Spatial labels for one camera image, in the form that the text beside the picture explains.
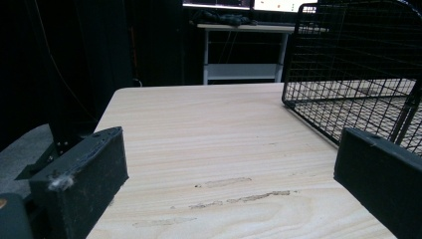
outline scratch on wood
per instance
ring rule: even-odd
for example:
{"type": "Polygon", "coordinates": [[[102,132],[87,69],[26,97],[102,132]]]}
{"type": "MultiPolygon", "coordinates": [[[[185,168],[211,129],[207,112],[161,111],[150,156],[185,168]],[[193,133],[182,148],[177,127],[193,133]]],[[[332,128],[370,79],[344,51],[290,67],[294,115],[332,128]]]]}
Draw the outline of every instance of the scratch on wood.
{"type": "Polygon", "coordinates": [[[223,205],[222,201],[214,201],[214,202],[208,203],[208,204],[199,203],[197,205],[193,205],[193,206],[189,206],[189,207],[190,207],[190,209],[201,209],[201,208],[205,208],[205,207],[221,206],[221,205],[223,205]]]}
{"type": "Polygon", "coordinates": [[[170,226],[196,220],[196,217],[175,217],[164,220],[142,220],[132,224],[134,227],[170,226]]]}
{"type": "MultiPolygon", "coordinates": [[[[266,198],[269,196],[289,196],[291,194],[291,192],[289,190],[286,191],[273,191],[273,192],[269,192],[266,194],[262,194],[262,195],[254,195],[254,196],[248,196],[248,197],[241,197],[238,199],[227,199],[226,202],[228,203],[237,203],[240,201],[243,202],[248,202],[248,201],[255,201],[255,200],[259,200],[262,198],[266,198]]],[[[202,208],[206,208],[206,207],[210,207],[210,206],[222,206],[224,203],[222,201],[214,201],[212,203],[208,203],[208,204],[203,204],[203,203],[199,203],[197,205],[193,205],[193,206],[189,206],[190,209],[202,209],[202,208]]]]}
{"type": "Polygon", "coordinates": [[[218,181],[208,181],[205,182],[205,187],[213,188],[213,187],[223,187],[231,184],[235,184],[238,182],[245,182],[245,181],[252,181],[252,178],[249,177],[237,177],[237,178],[229,178],[224,180],[218,180],[218,181]]]}
{"type": "Polygon", "coordinates": [[[238,199],[228,199],[227,202],[229,202],[229,203],[236,203],[236,202],[240,202],[240,201],[248,202],[248,201],[255,201],[255,200],[262,199],[262,198],[266,198],[266,197],[269,197],[271,195],[288,196],[290,194],[291,194],[291,192],[289,190],[287,190],[287,191],[274,191],[274,192],[269,192],[269,193],[262,194],[262,195],[253,195],[253,196],[248,196],[248,197],[241,197],[241,198],[238,198],[238,199]]]}

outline table leg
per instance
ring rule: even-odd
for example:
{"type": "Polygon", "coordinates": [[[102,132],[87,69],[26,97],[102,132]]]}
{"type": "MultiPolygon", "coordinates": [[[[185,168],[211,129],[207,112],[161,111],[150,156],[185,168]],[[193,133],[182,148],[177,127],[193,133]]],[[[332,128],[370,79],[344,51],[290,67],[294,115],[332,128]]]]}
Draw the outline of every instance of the table leg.
{"type": "Polygon", "coordinates": [[[288,46],[288,39],[289,39],[289,34],[283,33],[282,42],[280,43],[279,61],[276,66],[276,83],[280,83],[282,81],[283,68],[285,66],[285,55],[286,55],[286,50],[288,46]]]}
{"type": "Polygon", "coordinates": [[[205,30],[205,47],[204,47],[204,85],[208,85],[208,38],[209,38],[209,31],[205,30]]]}

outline wire cage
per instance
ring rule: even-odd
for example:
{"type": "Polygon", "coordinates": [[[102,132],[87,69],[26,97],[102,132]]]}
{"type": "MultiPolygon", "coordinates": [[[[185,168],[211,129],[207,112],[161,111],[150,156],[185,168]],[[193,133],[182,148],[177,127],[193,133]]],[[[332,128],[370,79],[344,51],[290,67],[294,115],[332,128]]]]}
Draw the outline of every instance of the wire cage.
{"type": "Polygon", "coordinates": [[[422,15],[405,1],[304,4],[282,100],[333,142],[357,127],[422,156],[422,15]]]}

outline monitor screen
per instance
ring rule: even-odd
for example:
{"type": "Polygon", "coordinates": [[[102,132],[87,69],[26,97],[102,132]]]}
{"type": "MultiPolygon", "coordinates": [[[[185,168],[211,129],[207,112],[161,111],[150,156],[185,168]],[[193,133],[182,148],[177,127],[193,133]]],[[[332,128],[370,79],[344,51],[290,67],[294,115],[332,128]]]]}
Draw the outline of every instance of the monitor screen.
{"type": "Polygon", "coordinates": [[[259,11],[297,13],[302,4],[316,2],[317,0],[255,0],[253,9],[259,11]]]}
{"type": "Polygon", "coordinates": [[[184,7],[249,10],[251,0],[183,0],[184,7]]]}

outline white table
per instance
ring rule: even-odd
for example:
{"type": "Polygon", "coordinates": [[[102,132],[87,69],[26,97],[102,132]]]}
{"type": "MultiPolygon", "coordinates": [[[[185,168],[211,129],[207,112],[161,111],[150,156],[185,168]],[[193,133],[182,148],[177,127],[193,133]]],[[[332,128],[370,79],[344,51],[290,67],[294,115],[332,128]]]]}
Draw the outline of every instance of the white table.
{"type": "Polygon", "coordinates": [[[197,27],[203,28],[205,32],[204,85],[208,85],[209,80],[275,79],[276,83],[281,81],[288,37],[295,31],[295,27],[263,25],[234,27],[215,24],[198,24],[197,27]],[[279,60],[274,64],[209,64],[209,34],[213,31],[280,33],[283,38],[280,44],[279,60]]]}
{"type": "Polygon", "coordinates": [[[337,148],[283,84],[117,91],[129,180],[89,238],[394,238],[333,179],[337,148]]]}

